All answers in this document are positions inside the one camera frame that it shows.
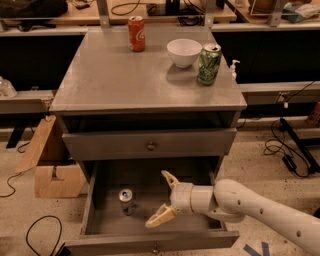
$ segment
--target gray cabinet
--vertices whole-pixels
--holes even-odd
[[[214,183],[246,107],[224,60],[213,86],[198,84],[197,63],[179,69],[169,60],[167,42],[214,40],[206,28],[147,26],[146,37],[146,50],[134,53],[125,28],[89,30],[51,106],[90,182],[81,238],[67,241],[60,255],[222,248],[239,236],[203,215],[144,225],[170,204],[161,170],[184,182]],[[119,202],[123,188],[134,191],[130,216]]]

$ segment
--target floor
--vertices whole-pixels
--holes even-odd
[[[264,155],[266,141],[273,139],[272,123],[277,120],[248,119],[239,120],[239,129],[230,154],[225,157],[218,179],[229,178],[246,185],[256,193],[313,214],[320,207],[320,175],[310,175],[308,178],[299,178],[289,172],[282,162],[282,154]],[[301,138],[320,137],[319,128],[310,127],[305,123],[305,117],[288,118],[290,124]],[[15,166],[19,163],[23,153],[18,147],[28,142],[32,132],[27,129],[18,146],[6,149],[6,143],[12,129],[0,129],[0,255],[35,255],[28,247],[26,235],[30,226],[43,216],[57,216],[62,223],[59,248],[65,240],[77,239],[83,217],[86,196],[73,199],[39,199],[34,197],[34,170],[21,176],[12,178],[10,184],[16,189],[9,197],[3,197],[12,192],[7,186],[7,180],[15,174]],[[295,144],[288,135],[286,143],[295,148]],[[314,148],[313,155],[320,161],[320,150]],[[295,156],[295,162],[300,174],[305,174],[306,165]],[[184,252],[160,252],[161,256],[209,256],[209,255],[291,255],[309,256],[303,249],[292,244],[284,237],[271,230],[259,221],[246,217],[237,224],[226,224],[228,230],[238,230],[239,239],[232,248],[213,249]],[[37,222],[29,233],[28,243],[40,255],[49,255],[53,250],[59,235],[59,223],[50,217]],[[268,246],[264,251],[262,244]]]

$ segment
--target can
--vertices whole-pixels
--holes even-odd
[[[144,20],[141,16],[131,16],[128,20],[129,47],[132,51],[141,52],[146,48]]]
[[[127,216],[132,215],[136,208],[133,202],[133,191],[129,188],[122,189],[119,192],[119,200],[124,214]]]
[[[204,85],[214,83],[221,61],[221,46],[216,43],[205,44],[200,52],[198,81]]]

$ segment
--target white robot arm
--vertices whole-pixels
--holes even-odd
[[[301,248],[320,255],[320,219],[262,197],[233,180],[214,186],[179,182],[162,171],[171,188],[171,205],[162,205],[146,222],[156,227],[180,214],[205,214],[223,222],[239,222],[245,215],[261,221]]]

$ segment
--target red soda can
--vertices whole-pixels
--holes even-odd
[[[132,16],[128,20],[130,49],[141,52],[146,48],[144,20],[141,16]]]

